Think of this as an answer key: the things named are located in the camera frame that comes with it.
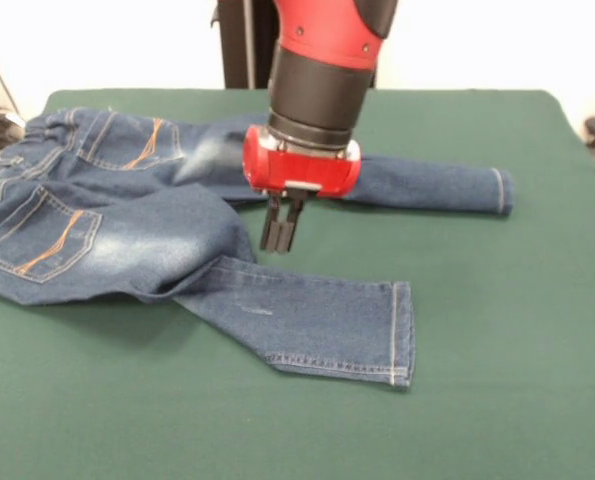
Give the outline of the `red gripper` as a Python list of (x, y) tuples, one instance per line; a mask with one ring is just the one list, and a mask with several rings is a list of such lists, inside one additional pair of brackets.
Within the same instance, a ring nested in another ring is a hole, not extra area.
[[(306, 190), (320, 197), (341, 197), (355, 186), (361, 150), (352, 140), (342, 150), (309, 150), (274, 137), (265, 125), (250, 126), (244, 137), (243, 172), (251, 188), (267, 192)], [(260, 249), (288, 253), (306, 192), (290, 192), (290, 206), (281, 226), (281, 195), (268, 197)]]

